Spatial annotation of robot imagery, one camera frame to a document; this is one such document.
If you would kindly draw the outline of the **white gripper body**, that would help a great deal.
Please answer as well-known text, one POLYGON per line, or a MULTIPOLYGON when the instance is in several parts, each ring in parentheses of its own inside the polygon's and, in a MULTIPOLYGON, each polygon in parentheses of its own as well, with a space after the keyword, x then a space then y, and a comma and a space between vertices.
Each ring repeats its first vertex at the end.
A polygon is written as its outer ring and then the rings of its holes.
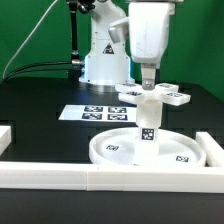
POLYGON ((172 1, 132 1, 128 16, 109 25, 109 35, 114 43, 129 39, 132 60, 158 69, 168 45, 174 9, 172 1))

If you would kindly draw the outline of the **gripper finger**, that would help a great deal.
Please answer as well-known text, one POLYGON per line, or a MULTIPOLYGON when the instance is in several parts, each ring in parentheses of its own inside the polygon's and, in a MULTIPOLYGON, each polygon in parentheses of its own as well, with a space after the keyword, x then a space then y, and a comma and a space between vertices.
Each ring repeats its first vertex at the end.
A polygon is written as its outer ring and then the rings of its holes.
POLYGON ((141 65, 142 88, 153 90, 155 88, 156 69, 149 64, 141 65))

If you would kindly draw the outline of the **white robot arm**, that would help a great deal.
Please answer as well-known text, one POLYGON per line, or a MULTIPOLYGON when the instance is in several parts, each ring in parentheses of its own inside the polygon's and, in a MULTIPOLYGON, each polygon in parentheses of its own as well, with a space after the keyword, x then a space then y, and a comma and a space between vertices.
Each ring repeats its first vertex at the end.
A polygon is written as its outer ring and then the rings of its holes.
POLYGON ((96 0, 91 15, 91 50, 80 84, 113 92, 133 83, 131 64, 141 65, 142 87, 155 88, 156 71, 168 45, 169 20, 183 0, 127 0, 123 11, 112 0, 96 0))

